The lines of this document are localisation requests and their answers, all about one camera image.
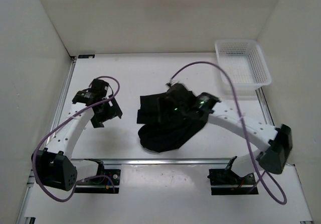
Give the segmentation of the black shorts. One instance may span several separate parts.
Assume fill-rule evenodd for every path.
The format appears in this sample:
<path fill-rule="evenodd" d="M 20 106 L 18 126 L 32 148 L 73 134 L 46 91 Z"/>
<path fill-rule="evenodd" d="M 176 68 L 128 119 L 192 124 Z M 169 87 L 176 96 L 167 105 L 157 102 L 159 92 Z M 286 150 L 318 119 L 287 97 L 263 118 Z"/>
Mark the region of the black shorts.
<path fill-rule="evenodd" d="M 207 123 L 208 110 L 179 103 L 167 93 L 140 97 L 137 123 L 142 147 L 162 153 L 179 149 Z"/>

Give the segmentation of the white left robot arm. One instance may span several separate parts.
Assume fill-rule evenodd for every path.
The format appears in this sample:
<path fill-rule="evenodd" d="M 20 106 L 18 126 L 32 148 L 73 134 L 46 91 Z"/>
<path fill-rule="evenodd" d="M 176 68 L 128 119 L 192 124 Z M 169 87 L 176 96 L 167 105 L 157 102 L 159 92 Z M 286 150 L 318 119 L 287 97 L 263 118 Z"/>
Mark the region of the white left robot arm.
<path fill-rule="evenodd" d="M 94 184 L 103 182 L 103 162 L 84 159 L 71 162 L 75 145 L 90 123 L 102 128 L 104 122 L 122 117 L 122 111 L 112 95 L 108 95 L 109 84 L 101 79 L 92 81 L 88 89 L 78 91 L 72 99 L 68 123 L 56 131 L 48 145 L 38 150 L 35 159 L 38 181 L 44 186 L 69 191 L 77 181 L 89 178 Z"/>

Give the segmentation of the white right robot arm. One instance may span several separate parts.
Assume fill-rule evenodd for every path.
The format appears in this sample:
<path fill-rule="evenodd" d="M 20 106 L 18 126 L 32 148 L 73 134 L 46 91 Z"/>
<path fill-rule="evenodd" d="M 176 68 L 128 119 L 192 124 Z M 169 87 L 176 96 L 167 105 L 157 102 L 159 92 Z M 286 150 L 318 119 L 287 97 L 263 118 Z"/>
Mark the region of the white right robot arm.
<path fill-rule="evenodd" d="M 236 184 L 256 168 L 281 174 L 292 150 L 291 128 L 277 128 L 240 116 L 237 108 L 229 107 L 207 92 L 198 96 L 183 84 L 172 85 L 157 100 L 158 118 L 169 130 L 167 143 L 180 147 L 201 131 L 206 124 L 222 127 L 253 144 L 257 151 L 234 157 L 226 167 L 225 177 Z"/>

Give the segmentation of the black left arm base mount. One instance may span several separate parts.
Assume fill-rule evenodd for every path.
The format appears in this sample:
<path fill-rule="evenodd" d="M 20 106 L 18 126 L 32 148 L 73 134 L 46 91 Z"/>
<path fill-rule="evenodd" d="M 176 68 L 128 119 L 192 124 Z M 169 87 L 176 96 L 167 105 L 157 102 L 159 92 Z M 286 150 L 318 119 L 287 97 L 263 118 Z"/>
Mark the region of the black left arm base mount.
<path fill-rule="evenodd" d="M 77 170 L 75 193 L 118 194 L 121 170 L 107 167 L 102 160 L 84 159 L 73 162 Z"/>

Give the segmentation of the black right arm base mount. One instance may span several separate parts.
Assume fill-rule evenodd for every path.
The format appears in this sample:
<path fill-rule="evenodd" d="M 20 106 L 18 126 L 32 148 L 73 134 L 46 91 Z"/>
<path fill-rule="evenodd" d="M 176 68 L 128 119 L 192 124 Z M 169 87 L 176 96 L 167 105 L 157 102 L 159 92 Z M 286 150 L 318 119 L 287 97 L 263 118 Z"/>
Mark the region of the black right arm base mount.
<path fill-rule="evenodd" d="M 253 173 L 244 177 L 235 174 L 231 168 L 237 156 L 230 159 L 223 169 L 209 169 L 211 195 L 258 195 Z"/>

